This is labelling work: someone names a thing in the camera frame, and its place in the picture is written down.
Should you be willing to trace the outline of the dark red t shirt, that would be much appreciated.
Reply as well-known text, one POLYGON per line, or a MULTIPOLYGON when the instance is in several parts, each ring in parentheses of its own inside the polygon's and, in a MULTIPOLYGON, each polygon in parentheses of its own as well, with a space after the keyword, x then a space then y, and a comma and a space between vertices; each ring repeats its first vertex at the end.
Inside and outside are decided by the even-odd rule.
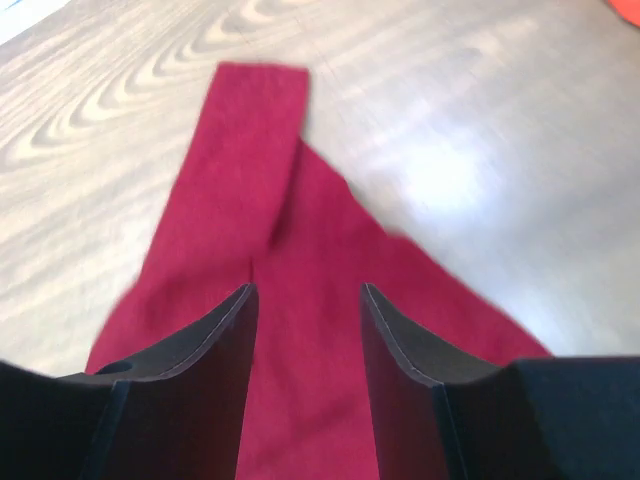
POLYGON ((217 67, 139 276, 87 363, 96 371, 131 355, 255 284, 242 479, 377 477, 359 319, 364 283, 491 363, 546 355, 414 243, 386 233, 302 140, 309 83, 300 68, 217 67))

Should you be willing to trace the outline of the folded orange t shirt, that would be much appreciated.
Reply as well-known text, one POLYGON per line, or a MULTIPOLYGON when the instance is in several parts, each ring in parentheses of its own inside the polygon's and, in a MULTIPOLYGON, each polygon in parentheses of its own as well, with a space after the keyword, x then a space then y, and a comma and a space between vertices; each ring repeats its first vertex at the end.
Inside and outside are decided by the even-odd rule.
POLYGON ((640 0, 608 0, 608 4, 624 21, 640 27, 640 0))

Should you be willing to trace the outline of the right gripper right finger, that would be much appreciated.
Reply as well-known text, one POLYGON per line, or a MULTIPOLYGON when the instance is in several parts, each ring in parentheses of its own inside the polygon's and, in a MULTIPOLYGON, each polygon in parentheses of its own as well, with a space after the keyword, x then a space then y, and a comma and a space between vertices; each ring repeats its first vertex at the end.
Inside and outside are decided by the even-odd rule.
POLYGON ((520 359, 500 367, 361 290, 383 479, 635 479, 639 361, 520 359))

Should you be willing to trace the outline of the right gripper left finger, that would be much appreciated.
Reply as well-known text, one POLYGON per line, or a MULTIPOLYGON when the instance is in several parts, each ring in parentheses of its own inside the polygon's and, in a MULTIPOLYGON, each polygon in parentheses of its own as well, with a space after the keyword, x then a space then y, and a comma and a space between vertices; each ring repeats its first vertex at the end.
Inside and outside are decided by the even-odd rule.
POLYGON ((258 320, 252 284, 93 374, 1 367, 5 479, 231 479, 258 320))

